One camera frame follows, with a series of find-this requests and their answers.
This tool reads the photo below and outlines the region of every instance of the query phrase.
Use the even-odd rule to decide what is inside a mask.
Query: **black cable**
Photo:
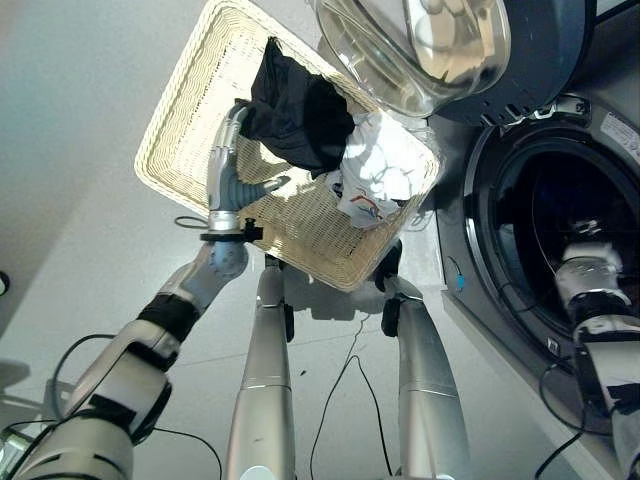
[[[209,222],[204,218],[191,217],[189,215],[176,217],[173,219],[173,223],[181,228],[189,228],[192,230],[207,230],[209,228]]]
[[[393,476],[393,472],[391,471],[391,465],[389,464],[389,454],[387,453],[387,446],[386,446],[386,442],[384,440],[384,431],[382,429],[382,416],[380,415],[380,406],[378,405],[378,399],[376,397],[375,392],[373,391],[373,387],[371,386],[371,383],[369,383],[369,379],[367,378],[367,375],[364,373],[364,370],[362,368],[362,364],[360,363],[360,357],[358,357],[358,355],[352,355],[351,357],[349,357],[349,359],[345,362],[344,366],[342,367],[342,370],[340,371],[340,375],[338,375],[338,379],[333,384],[333,387],[331,388],[331,391],[329,392],[329,396],[327,397],[327,401],[324,404],[324,409],[322,411],[322,417],[320,419],[320,425],[318,426],[318,431],[316,433],[316,438],[315,438],[315,440],[313,442],[313,447],[311,449],[311,457],[309,457],[309,471],[311,473],[311,480],[314,480],[314,477],[313,477],[313,455],[315,453],[316,446],[318,445],[318,439],[320,438],[320,432],[322,431],[322,426],[324,424],[325,416],[327,415],[327,409],[329,407],[329,401],[331,400],[331,397],[333,396],[333,393],[335,392],[336,388],[340,384],[340,380],[342,379],[342,376],[344,375],[344,372],[347,370],[347,367],[351,364],[352,360],[356,360],[358,362],[358,368],[360,369],[360,373],[362,373],[362,376],[364,377],[364,381],[366,382],[367,387],[369,387],[369,392],[371,392],[371,396],[373,397],[373,402],[374,402],[375,407],[376,407],[376,415],[378,416],[378,429],[380,431],[380,441],[382,443],[382,452],[384,454],[384,461],[387,464],[387,472],[389,473],[389,476],[391,476],[391,477]]]
[[[520,287],[518,287],[516,284],[514,284],[514,283],[512,283],[512,282],[507,282],[507,283],[504,283],[503,285],[501,285],[501,286],[498,288],[498,295],[499,295],[499,296],[500,296],[500,298],[501,298],[504,302],[506,302],[506,303],[510,303],[510,302],[509,302],[509,299],[508,299],[508,298],[505,296],[505,294],[504,294],[504,289],[505,289],[505,288],[507,288],[507,287],[509,287],[509,286],[510,286],[510,287],[512,287],[514,290],[515,290],[515,289],[520,290]],[[535,300],[531,305],[529,305],[528,307],[524,307],[524,308],[521,308],[521,309],[519,309],[519,310],[513,310],[513,313],[515,313],[515,314],[519,314],[519,313],[526,313],[526,312],[529,312],[529,311],[533,310],[534,308],[536,308],[536,307],[540,306],[540,305],[542,304],[542,302],[544,302],[547,298],[549,298],[549,296],[554,292],[555,288],[556,288],[556,287],[552,287],[552,288],[550,288],[549,290],[547,290],[547,292],[546,292],[544,295],[542,295],[542,296],[538,297],[538,298],[537,298],[537,299],[536,299],[536,300]]]
[[[578,433],[576,433],[573,437],[571,437],[569,440],[564,442],[562,445],[560,445],[551,455],[549,455],[549,457],[542,463],[542,465],[540,465],[540,468],[538,468],[538,470],[536,470],[536,473],[535,473],[535,475],[533,477],[535,480],[538,480],[540,478],[540,475],[542,475],[542,472],[545,471],[545,469],[549,466],[549,464],[551,462],[553,462],[558,455],[560,455],[562,452],[564,452],[567,448],[569,448],[575,442],[580,440],[580,437],[582,437],[582,435],[584,435],[584,433],[585,433],[584,424],[585,424],[585,419],[586,419],[584,409],[582,409],[581,417],[582,417],[582,419],[580,421],[580,424],[581,424],[580,431]]]
[[[19,427],[20,425],[32,425],[34,423],[58,423],[57,420],[25,420],[24,422],[14,422],[2,429],[0,432],[0,437],[4,436],[5,433],[15,427]]]
[[[569,367],[571,369],[571,371],[573,372],[573,368],[567,363],[568,360],[570,360],[571,357],[562,357],[560,358],[556,363],[552,363],[551,365],[549,365],[544,372],[542,372],[542,374],[540,375],[540,378],[538,379],[538,394],[540,395],[540,399],[542,400],[542,403],[544,403],[544,406],[547,407],[547,410],[549,410],[549,413],[551,413],[551,415],[553,415],[556,420],[558,420],[560,423],[562,423],[564,426],[572,429],[572,430],[577,430],[577,431],[582,431],[583,433],[588,433],[590,435],[599,435],[601,437],[610,437],[611,434],[607,433],[607,432],[599,432],[597,430],[591,430],[588,428],[585,428],[584,426],[580,427],[578,425],[575,425],[571,422],[569,422],[568,420],[562,418],[549,404],[549,401],[547,400],[546,394],[545,394],[545,379],[551,374],[551,372],[553,372],[556,368],[560,367],[560,365],[565,365],[567,367]],[[585,408],[583,407],[582,409],[583,413],[586,415],[586,411]]]
[[[62,410],[60,409],[60,405],[58,404],[58,377],[60,376],[60,371],[62,370],[62,366],[69,358],[69,355],[73,353],[73,351],[82,345],[84,342],[89,340],[93,340],[94,338],[108,338],[112,339],[115,335],[107,334],[107,333],[94,333],[92,335],[86,335],[82,337],[80,340],[71,345],[64,355],[60,358],[58,365],[56,365],[56,369],[53,371],[53,378],[51,379],[51,406],[53,407],[53,414],[56,416],[58,420],[62,420]]]
[[[197,435],[193,435],[192,433],[180,432],[178,430],[169,430],[168,428],[155,427],[154,430],[156,430],[158,432],[172,433],[174,435],[181,435],[183,437],[193,438],[194,440],[198,440],[198,441],[202,442],[204,444],[204,446],[207,447],[213,453],[213,455],[216,457],[216,461],[218,462],[218,469],[219,469],[219,472],[220,472],[219,478],[220,478],[220,480],[222,480],[222,462],[220,461],[220,457],[218,456],[218,452],[216,452],[216,449],[213,448],[213,446],[209,442],[207,442],[204,438],[198,437]]]
[[[456,275],[462,275],[462,270],[460,270],[460,265],[458,265],[458,262],[456,262],[451,255],[447,255],[447,258],[451,260],[451,263],[453,263],[453,266],[456,267]]]

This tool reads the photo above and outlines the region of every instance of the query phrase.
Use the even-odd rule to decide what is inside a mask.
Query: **white floor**
[[[257,3],[317,45],[319,30],[303,0]],[[0,4],[0,269],[13,280],[0,298],[0,426],[41,413],[44,385],[64,350],[82,335],[113,333],[135,318],[199,246],[197,234],[172,224],[188,212],[143,186],[133,157],[203,4]],[[444,313],[431,214],[407,230],[404,273],[425,292],[450,351],[476,478],[531,478],[553,446]],[[418,256],[424,245],[433,254]],[[223,458],[262,268],[261,253],[250,250],[245,275],[223,291],[184,345],[160,421],[206,437]],[[397,467],[398,354],[395,341],[379,331],[380,296],[370,285],[340,294],[299,274],[289,275],[288,285],[295,285],[289,301],[298,310],[290,347],[298,478],[309,478],[324,399],[364,319],[356,351],[378,395]],[[64,381],[77,378],[100,342],[79,349]],[[356,372],[345,375],[329,409],[316,478],[384,476],[375,411]],[[216,478],[216,469],[200,445],[166,434],[136,449],[136,478]],[[559,459],[545,478],[576,477]]]

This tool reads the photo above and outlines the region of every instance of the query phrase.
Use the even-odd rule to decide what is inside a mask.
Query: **black garment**
[[[273,154],[309,170],[313,178],[339,167],[354,129],[346,100],[321,75],[285,57],[273,37],[251,96],[241,135],[260,140]]]

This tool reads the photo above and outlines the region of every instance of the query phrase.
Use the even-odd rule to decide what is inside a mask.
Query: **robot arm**
[[[196,258],[169,278],[86,370],[61,423],[36,439],[10,478],[131,478],[132,447],[151,433],[169,400],[166,372],[181,343],[222,288],[245,270],[244,242],[261,238],[252,220],[241,229],[237,211],[287,181],[247,185],[238,179],[236,136],[244,115],[244,105],[236,104],[218,131],[209,162],[209,230]]]
[[[622,262],[610,245],[570,246],[556,272],[574,322],[575,363],[585,403],[611,417],[625,479],[640,478],[640,321],[620,290]]]

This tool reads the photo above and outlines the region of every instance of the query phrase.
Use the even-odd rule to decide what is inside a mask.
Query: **wicker basket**
[[[377,111],[378,104],[312,49],[245,0],[211,0],[175,67],[135,160],[149,187],[206,216],[206,168],[214,136],[235,98],[251,97],[267,38],[276,36],[285,55],[321,73],[346,99],[351,113]],[[412,148],[419,144],[407,133]],[[439,169],[427,150],[422,193],[411,198],[388,224],[371,231],[351,227],[324,185],[308,172],[272,155],[259,142],[240,139],[238,173],[248,183],[287,175],[284,188],[245,208],[241,215],[264,226],[264,251],[343,291],[357,288],[387,245],[415,212]]]

